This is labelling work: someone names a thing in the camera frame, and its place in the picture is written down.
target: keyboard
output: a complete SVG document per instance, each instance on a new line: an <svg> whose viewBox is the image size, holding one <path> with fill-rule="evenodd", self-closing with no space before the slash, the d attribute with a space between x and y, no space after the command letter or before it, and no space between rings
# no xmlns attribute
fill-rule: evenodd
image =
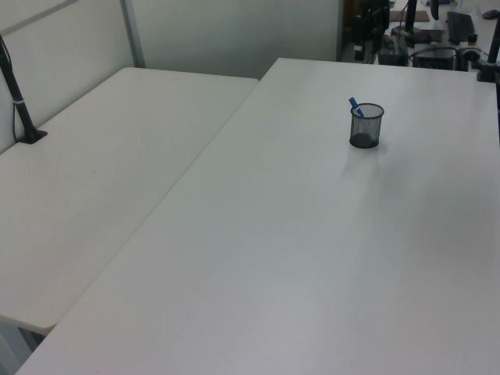
<svg viewBox="0 0 500 375"><path fill-rule="evenodd" d="M476 32L472 17L468 14L448 12L447 19L449 40L454 45L459 45L461 41L468 41L469 35Z"/></svg>

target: blue pen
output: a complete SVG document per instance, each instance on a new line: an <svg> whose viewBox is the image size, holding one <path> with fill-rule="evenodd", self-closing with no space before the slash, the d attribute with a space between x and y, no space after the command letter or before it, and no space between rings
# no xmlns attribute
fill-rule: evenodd
<svg viewBox="0 0 500 375"><path fill-rule="evenodd" d="M363 111L359 108L359 105L358 103L356 103L356 100L354 98L350 98L349 99L349 102L351 103L352 105L352 108L354 108L354 110L361 116L361 117L364 117L364 113Z"/></svg>

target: pen holder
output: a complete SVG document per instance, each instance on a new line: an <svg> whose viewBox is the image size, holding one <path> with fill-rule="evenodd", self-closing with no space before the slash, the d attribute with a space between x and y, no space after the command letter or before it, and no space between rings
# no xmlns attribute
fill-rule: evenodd
<svg viewBox="0 0 500 375"><path fill-rule="evenodd" d="M357 148L372 148L378 145L380 125L384 109L377 104L361 103L359 108L364 117L351 109L351 138L349 143Z"/></svg>

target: metal frame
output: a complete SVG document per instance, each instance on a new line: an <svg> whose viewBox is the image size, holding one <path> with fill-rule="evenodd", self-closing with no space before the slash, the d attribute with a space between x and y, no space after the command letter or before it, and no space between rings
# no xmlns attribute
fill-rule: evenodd
<svg viewBox="0 0 500 375"><path fill-rule="evenodd" d="M25 20L22 20L18 23L15 23L11 26L8 26L6 27L5 29L1 29L0 30L0 34L3 35L3 36L6 36L10 33L13 33L14 31L16 30L19 30L20 28L22 27L25 27L33 22L36 22L46 16L48 16L49 14L52 14L54 12L57 12L58 10L70 5L70 4L73 4L74 2L77 2L78 0L65 0L65 1L62 1L60 2L59 4L57 5L54 5L54 6L51 6L50 8L47 8L46 10L43 10L33 16L30 16L28 18L26 18Z"/></svg>

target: tabletop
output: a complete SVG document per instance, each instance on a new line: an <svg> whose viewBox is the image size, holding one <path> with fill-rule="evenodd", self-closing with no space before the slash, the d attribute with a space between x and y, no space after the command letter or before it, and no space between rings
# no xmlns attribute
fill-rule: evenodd
<svg viewBox="0 0 500 375"><path fill-rule="evenodd" d="M19 375L498 374L496 117L471 74L279 59Z"/></svg>
<svg viewBox="0 0 500 375"><path fill-rule="evenodd" d="M47 334L256 83L127 68L0 155L0 320Z"/></svg>

